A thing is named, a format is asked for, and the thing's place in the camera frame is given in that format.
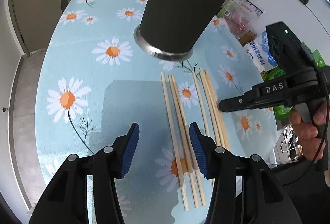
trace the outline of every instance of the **floor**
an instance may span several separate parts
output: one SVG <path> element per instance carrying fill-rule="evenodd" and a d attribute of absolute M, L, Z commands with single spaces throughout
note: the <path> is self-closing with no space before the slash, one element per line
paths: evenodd
<path fill-rule="evenodd" d="M 32 206 L 46 185 L 42 177 L 35 140 L 34 112 L 37 86 L 46 49 L 24 59 L 14 101 L 14 148 L 19 174 Z"/>

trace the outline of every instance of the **metal rim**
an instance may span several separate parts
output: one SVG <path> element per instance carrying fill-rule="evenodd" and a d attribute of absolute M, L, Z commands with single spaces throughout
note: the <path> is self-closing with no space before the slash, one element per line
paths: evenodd
<path fill-rule="evenodd" d="M 151 44 L 149 44 L 141 35 L 140 32 L 140 25 L 138 25 L 134 30 L 134 39 L 138 46 L 149 55 L 167 60 L 167 61 L 182 61 L 187 60 L 189 57 L 191 57 L 193 53 L 193 49 L 191 49 L 189 52 L 185 53 L 170 53 L 162 51 L 156 47 L 153 47 Z"/>

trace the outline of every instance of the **flower stem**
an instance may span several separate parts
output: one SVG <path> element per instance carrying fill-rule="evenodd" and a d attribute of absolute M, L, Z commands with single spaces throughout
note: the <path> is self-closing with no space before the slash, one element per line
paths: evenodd
<path fill-rule="evenodd" d="M 70 121 L 70 123 L 71 123 L 73 129 L 75 130 L 76 134 L 78 135 L 78 137 L 80 138 L 80 140 L 82 141 L 82 143 L 86 146 L 86 148 L 87 148 L 91 153 L 93 153 L 93 151 L 92 151 L 92 150 L 86 145 L 85 141 L 83 141 L 83 139 L 81 138 L 81 136 L 79 135 L 79 133 L 78 133 L 77 130 L 75 129 L 75 126 L 73 125 L 73 122 L 72 122 L 72 120 L 71 120 L 71 116 L 70 116 L 69 111 L 68 111 L 68 116 L 69 116 L 69 121 Z"/>

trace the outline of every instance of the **white wall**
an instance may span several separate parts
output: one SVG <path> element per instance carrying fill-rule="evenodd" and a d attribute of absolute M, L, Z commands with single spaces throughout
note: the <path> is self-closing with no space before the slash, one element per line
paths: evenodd
<path fill-rule="evenodd" d="M 8 0 L 0 0 L 0 109 L 9 107 L 16 69 L 21 53 L 9 27 L 6 14 Z M 14 214 L 28 223 L 28 207 L 20 192 L 9 150 L 8 111 L 0 110 L 0 191 Z"/>

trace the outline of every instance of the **metal screw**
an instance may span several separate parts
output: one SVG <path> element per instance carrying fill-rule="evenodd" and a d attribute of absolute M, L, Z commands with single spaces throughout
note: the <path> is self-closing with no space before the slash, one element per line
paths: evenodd
<path fill-rule="evenodd" d="M 217 153 L 224 153 L 225 149 L 223 147 L 216 147 L 216 152 Z"/>
<path fill-rule="evenodd" d="M 112 148 L 111 146 L 106 146 L 106 147 L 103 149 L 103 151 L 104 151 L 105 153 L 111 153 L 111 152 L 113 151 L 113 148 Z"/>
<path fill-rule="evenodd" d="M 71 162 L 74 161 L 75 159 L 77 159 L 77 155 L 75 155 L 75 154 L 70 154 L 68 157 L 68 160 Z"/>
<path fill-rule="evenodd" d="M 252 160 L 255 162 L 259 162 L 261 160 L 260 156 L 257 154 L 252 155 Z"/>

